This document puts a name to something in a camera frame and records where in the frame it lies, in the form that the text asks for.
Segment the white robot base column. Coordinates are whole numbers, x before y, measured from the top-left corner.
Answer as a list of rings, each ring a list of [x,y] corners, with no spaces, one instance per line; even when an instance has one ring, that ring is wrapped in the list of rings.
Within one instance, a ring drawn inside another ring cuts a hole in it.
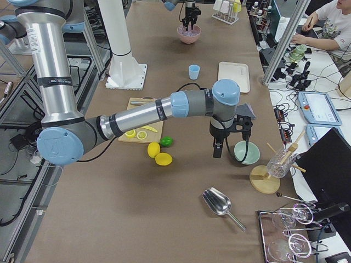
[[[101,0],[98,5],[112,52],[106,87],[142,90],[148,66],[133,57],[122,2]]]

